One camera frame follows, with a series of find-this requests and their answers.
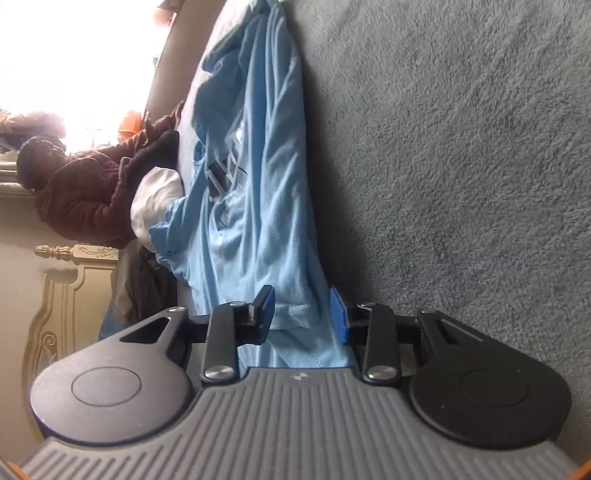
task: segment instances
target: light blue shirt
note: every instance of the light blue shirt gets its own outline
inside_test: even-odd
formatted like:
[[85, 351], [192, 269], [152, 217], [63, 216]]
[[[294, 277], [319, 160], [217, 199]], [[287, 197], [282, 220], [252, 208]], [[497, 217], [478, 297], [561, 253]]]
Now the light blue shirt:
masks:
[[255, 3], [203, 69], [211, 77], [187, 127], [198, 139], [195, 177], [150, 229], [158, 261], [187, 281], [201, 314], [275, 287], [268, 340], [239, 348], [242, 372], [353, 365], [330, 322], [306, 177], [301, 64], [281, 5]]

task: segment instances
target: black clamp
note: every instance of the black clamp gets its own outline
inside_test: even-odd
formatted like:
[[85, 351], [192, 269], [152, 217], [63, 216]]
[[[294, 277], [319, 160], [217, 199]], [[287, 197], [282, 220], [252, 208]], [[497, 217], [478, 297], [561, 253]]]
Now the black clamp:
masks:
[[226, 303], [211, 315], [163, 310], [41, 372], [31, 388], [33, 415], [45, 436], [77, 445], [148, 438], [176, 421], [195, 397], [184, 371], [191, 345], [206, 344], [201, 377], [207, 385], [237, 381], [236, 347], [264, 343], [274, 312], [271, 286], [252, 303]]
[[365, 345], [362, 379], [401, 385], [399, 344], [413, 345], [408, 399], [440, 433], [488, 449], [554, 440], [570, 410], [565, 380], [550, 367], [435, 309], [416, 317], [348, 300], [332, 288], [330, 311], [343, 343]]

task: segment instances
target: black circular pad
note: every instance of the black circular pad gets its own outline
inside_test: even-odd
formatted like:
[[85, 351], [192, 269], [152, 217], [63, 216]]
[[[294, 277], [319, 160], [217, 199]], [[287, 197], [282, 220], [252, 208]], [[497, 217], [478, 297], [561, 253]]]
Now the black circular pad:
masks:
[[511, 348], [449, 348], [410, 384], [417, 413], [462, 443], [487, 449], [526, 447], [556, 436], [570, 391], [546, 365]]
[[[186, 373], [167, 358], [181, 314], [137, 325], [46, 368], [31, 387], [33, 415], [46, 436], [87, 446], [114, 446], [160, 432], [193, 398]], [[154, 333], [154, 338], [146, 332]], [[129, 340], [141, 340], [135, 343]]]

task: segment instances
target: person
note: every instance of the person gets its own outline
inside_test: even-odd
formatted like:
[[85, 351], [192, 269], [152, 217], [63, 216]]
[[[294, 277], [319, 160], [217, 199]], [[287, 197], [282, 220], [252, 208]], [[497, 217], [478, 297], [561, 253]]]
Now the person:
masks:
[[117, 145], [66, 155], [33, 137], [17, 157], [19, 183], [35, 194], [40, 220], [64, 238], [124, 248], [135, 238], [129, 208], [141, 177], [153, 167], [175, 168], [183, 103], [154, 125]]

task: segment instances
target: ornate bed frame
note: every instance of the ornate bed frame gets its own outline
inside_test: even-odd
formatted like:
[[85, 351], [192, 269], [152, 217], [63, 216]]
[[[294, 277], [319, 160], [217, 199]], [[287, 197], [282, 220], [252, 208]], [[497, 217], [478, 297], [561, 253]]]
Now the ornate bed frame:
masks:
[[111, 301], [111, 272], [119, 252], [96, 245], [41, 245], [35, 254], [77, 265], [77, 277], [45, 275], [43, 303], [31, 323], [22, 362], [26, 405], [31, 383], [44, 368], [96, 342]]

